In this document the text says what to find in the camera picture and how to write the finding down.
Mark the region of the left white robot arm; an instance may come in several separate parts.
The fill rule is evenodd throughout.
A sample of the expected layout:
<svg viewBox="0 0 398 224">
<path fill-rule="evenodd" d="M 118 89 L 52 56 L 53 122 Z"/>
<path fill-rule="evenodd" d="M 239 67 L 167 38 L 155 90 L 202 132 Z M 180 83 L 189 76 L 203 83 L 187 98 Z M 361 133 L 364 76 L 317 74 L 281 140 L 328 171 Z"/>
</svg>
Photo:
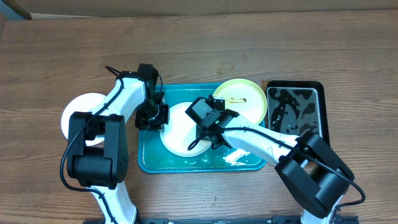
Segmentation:
<svg viewBox="0 0 398 224">
<path fill-rule="evenodd" d="M 159 131 L 169 122 L 169 107 L 159 72 L 150 64 L 137 71 L 107 70 L 115 86 L 107 94 L 85 93 L 64 109 L 61 128 L 68 140 L 60 162 L 63 185 L 89 192 L 98 202 L 102 223 L 139 223 L 124 183 L 129 166 L 126 123 L 132 114 L 140 130 Z"/>
</svg>

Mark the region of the white plate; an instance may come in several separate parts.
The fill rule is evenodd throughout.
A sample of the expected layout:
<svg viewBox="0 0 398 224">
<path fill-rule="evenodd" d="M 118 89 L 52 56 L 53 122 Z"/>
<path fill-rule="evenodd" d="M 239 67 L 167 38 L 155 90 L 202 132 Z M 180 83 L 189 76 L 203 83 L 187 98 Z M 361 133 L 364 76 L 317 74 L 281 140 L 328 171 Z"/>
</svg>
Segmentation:
<svg viewBox="0 0 398 224">
<path fill-rule="evenodd" d="M 105 98 L 106 96 L 100 93 L 85 93 L 69 102 L 60 120 L 61 130 L 66 139 L 68 139 L 70 116 L 76 111 L 89 112 L 90 109 L 98 106 Z"/>
<path fill-rule="evenodd" d="M 211 142 L 201 140 L 193 149 L 189 145 L 196 140 L 197 124 L 185 113 L 191 102 L 178 103 L 170 108 L 169 123 L 160 133 L 163 145 L 173 154 L 193 157 L 205 152 Z"/>
</svg>

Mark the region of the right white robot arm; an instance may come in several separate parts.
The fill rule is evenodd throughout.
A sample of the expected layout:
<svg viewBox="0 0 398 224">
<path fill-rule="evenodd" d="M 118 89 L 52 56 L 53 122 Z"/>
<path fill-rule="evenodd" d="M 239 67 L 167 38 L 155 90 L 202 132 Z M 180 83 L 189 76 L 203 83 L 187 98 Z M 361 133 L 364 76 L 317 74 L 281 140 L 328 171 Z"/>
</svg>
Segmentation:
<svg viewBox="0 0 398 224">
<path fill-rule="evenodd" d="M 343 204 L 354 174 L 335 151 L 317 134 L 302 136 L 277 133 L 253 124 L 232 110 L 208 109 L 194 117 L 197 140 L 244 149 L 274 166 L 275 171 L 301 205 L 302 223 L 330 223 Z"/>
</svg>

